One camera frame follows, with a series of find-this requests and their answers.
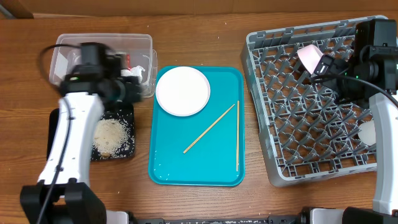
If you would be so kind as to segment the white napkin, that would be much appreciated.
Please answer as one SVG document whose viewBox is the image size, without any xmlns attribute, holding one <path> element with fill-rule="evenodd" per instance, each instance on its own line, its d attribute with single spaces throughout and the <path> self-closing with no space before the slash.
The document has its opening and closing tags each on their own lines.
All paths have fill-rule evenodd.
<svg viewBox="0 0 398 224">
<path fill-rule="evenodd" d="M 142 82 L 142 73 L 145 71 L 145 68 L 138 65 L 136 67 L 127 68 L 121 70 L 122 77 L 137 77 L 139 83 Z"/>
</svg>

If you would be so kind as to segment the pink bowl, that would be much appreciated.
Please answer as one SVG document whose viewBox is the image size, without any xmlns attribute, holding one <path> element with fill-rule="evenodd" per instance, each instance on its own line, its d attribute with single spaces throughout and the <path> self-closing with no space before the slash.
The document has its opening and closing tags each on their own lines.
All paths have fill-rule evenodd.
<svg viewBox="0 0 398 224">
<path fill-rule="evenodd" d="M 298 57 L 305 67 L 305 69 L 309 72 L 309 74 L 313 75 L 323 53 L 320 49 L 315 45 L 308 45 L 297 51 Z"/>
</svg>

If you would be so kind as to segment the large pink plate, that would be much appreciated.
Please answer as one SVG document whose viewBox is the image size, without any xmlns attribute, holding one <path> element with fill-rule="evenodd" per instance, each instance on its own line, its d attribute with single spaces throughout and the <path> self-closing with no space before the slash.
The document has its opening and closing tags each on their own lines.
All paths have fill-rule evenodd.
<svg viewBox="0 0 398 224">
<path fill-rule="evenodd" d="M 207 77 L 193 67 L 167 70 L 157 82 L 155 96 L 160 107 L 174 116 L 191 116 L 201 111 L 210 99 Z"/>
</svg>

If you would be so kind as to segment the white paper cup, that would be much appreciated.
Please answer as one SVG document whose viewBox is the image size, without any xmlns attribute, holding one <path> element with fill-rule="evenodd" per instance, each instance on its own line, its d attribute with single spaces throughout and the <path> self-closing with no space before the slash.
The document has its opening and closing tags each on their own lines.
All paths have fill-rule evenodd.
<svg viewBox="0 0 398 224">
<path fill-rule="evenodd" d="M 374 121 L 368 121 L 359 125 L 359 139 L 366 145 L 372 146 L 376 143 L 376 131 Z"/>
</svg>

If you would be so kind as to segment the wooden chopstick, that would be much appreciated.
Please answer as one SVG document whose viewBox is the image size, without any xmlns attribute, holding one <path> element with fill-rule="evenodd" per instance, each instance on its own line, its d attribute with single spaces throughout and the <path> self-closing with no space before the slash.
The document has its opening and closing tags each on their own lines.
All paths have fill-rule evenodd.
<svg viewBox="0 0 398 224">
<path fill-rule="evenodd" d="M 237 118 L 236 118 L 236 172 L 239 171 L 239 122 L 240 122 L 240 118 L 239 118 L 239 111 L 240 111 L 240 102 L 239 100 L 236 103 L 236 114 L 237 114 Z"/>
<path fill-rule="evenodd" d="M 184 151 L 186 154 L 208 131 L 210 131 L 236 104 L 232 104 L 223 114 L 221 114 L 211 125 L 209 125 L 199 137 L 197 137 Z"/>
</svg>

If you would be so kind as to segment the teal serving tray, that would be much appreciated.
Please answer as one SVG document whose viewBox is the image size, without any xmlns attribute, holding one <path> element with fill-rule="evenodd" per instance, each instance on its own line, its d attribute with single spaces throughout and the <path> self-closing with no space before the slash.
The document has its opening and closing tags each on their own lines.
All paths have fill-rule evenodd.
<svg viewBox="0 0 398 224">
<path fill-rule="evenodd" d="M 244 80 L 233 67 L 197 67 L 211 88 L 206 106 L 174 116 L 154 101 L 148 173 L 157 184 L 234 187 L 245 176 Z M 239 171 L 236 172 L 236 105 L 186 154 L 183 151 L 232 104 L 240 102 Z"/>
</svg>

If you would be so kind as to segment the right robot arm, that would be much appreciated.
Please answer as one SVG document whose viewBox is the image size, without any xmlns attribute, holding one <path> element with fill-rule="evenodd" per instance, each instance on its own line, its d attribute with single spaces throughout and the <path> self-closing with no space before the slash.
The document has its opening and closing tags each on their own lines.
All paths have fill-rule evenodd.
<svg viewBox="0 0 398 224">
<path fill-rule="evenodd" d="M 311 78 L 337 92 L 337 104 L 371 110 L 377 179 L 372 209 L 348 207 L 343 223 L 397 223 L 397 22 L 372 19 L 355 28 L 347 62 L 324 55 Z"/>
</svg>

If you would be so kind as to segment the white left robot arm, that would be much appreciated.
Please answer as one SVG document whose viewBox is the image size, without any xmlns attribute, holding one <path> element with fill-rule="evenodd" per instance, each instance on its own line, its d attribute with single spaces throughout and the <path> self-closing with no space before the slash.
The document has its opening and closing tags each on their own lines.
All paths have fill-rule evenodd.
<svg viewBox="0 0 398 224">
<path fill-rule="evenodd" d="M 90 189 L 95 129 L 104 111 L 133 111 L 142 100 L 138 77 L 127 76 L 125 58 L 98 42 L 76 46 L 81 62 L 53 85 L 58 123 L 47 163 L 35 185 L 23 186 L 21 207 L 30 223 L 136 223 L 132 212 L 106 209 Z"/>
</svg>

